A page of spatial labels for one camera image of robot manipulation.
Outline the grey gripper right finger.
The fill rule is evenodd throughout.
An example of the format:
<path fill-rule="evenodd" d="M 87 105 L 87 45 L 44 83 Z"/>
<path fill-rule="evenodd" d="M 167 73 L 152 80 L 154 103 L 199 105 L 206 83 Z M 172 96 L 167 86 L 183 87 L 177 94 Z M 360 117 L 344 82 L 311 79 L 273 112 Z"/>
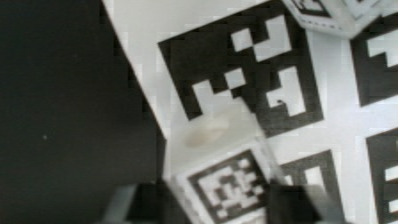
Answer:
<path fill-rule="evenodd" d="M 272 182 L 264 205 L 266 224 L 346 224 L 339 206 L 318 185 Z"/>

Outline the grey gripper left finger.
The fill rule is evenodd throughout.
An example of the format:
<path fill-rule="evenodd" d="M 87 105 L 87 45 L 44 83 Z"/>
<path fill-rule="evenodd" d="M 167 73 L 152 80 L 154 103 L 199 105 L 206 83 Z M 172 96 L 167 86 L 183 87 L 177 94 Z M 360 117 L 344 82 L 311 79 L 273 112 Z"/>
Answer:
<path fill-rule="evenodd" d="M 96 224 L 190 224 L 163 183 L 135 183 L 115 188 Z"/>

